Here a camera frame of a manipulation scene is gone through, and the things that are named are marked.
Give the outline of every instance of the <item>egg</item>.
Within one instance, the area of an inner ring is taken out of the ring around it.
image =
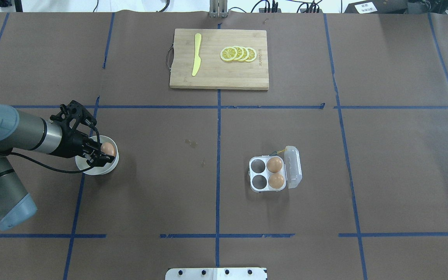
[[[285,183],[285,177],[283,175],[276,173],[269,177],[269,186],[275,189],[280,189]]]
[[[101,145],[101,151],[105,154],[109,154],[110,156],[116,156],[117,151],[115,151],[114,145],[111,143],[105,142]]]
[[[283,167],[283,161],[281,161],[281,158],[273,157],[267,161],[267,170],[272,173],[279,172],[281,167]]]

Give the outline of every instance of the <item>yellow knife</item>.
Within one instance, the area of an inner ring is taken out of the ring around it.
[[[194,35],[194,62],[193,62],[193,72],[192,76],[196,76],[198,70],[200,69],[201,58],[200,58],[200,44],[201,44],[201,34],[196,33]]]

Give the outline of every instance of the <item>lemon slice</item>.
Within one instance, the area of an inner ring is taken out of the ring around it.
[[[238,55],[238,50],[233,47],[227,47],[220,51],[220,58],[224,61],[231,61]]]
[[[257,52],[254,48],[246,48],[248,51],[248,57],[245,59],[245,62],[252,62],[257,58]]]
[[[233,48],[236,49],[236,51],[238,52],[238,54],[236,55],[236,57],[233,60],[239,60],[242,59],[246,52],[245,52],[245,48],[242,46],[232,46]]]
[[[250,55],[250,51],[248,50],[249,48],[247,47],[242,47],[243,48],[243,57],[238,59],[238,61],[245,61],[248,59],[249,55]]]

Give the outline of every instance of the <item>cutting board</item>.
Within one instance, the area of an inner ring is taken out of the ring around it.
[[[192,76],[194,35],[201,34],[201,66]],[[252,62],[221,60],[221,50],[229,46],[252,47]],[[268,90],[267,32],[265,30],[176,29],[170,87],[178,89]]]

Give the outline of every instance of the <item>label sticker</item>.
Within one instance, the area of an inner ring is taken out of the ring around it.
[[[354,5],[359,14],[367,14],[368,12],[377,11],[375,4],[373,2],[363,3],[359,5]]]

